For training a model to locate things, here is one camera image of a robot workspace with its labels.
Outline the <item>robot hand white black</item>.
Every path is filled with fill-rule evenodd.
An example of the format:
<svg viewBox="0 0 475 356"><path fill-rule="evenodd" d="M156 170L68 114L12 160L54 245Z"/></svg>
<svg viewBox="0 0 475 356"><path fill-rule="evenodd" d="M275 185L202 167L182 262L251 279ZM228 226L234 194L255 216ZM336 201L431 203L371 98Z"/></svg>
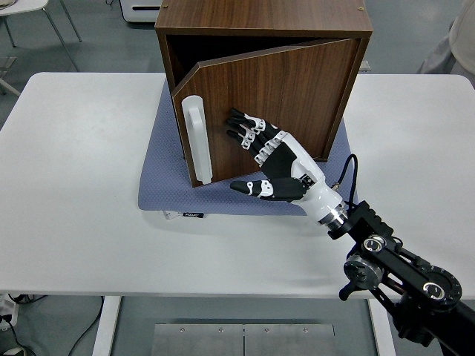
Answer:
<svg viewBox="0 0 475 356"><path fill-rule="evenodd" d="M329 230L342 226L347 214L343 198L325 181L323 171L292 134L235 108L226 133L256 161L266 179L234 181L230 188L262 200L286 201Z"/></svg>

